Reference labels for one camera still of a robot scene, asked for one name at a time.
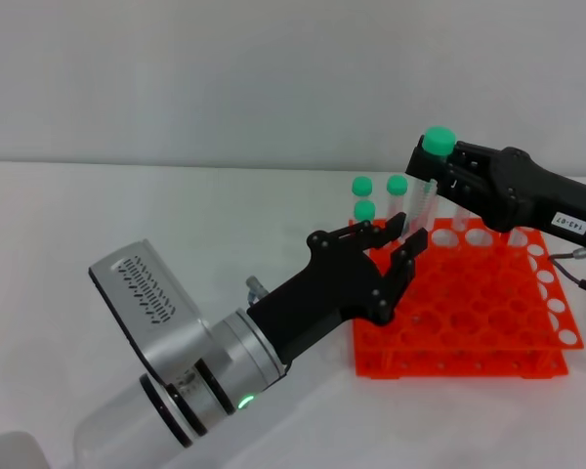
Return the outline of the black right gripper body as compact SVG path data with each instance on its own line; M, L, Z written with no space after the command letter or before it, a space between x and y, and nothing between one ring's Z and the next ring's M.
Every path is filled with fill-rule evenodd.
M491 208L486 225L500 233L534 228L586 245L586 185L548 171L524 151L505 148L490 158Z

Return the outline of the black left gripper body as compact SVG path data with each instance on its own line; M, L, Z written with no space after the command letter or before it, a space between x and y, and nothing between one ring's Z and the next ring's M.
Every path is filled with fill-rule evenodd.
M348 320L378 325L392 320L373 318L372 290L381 273L366 254L368 249L328 245L323 239L327 233L310 234L308 265L248 310L284 364Z

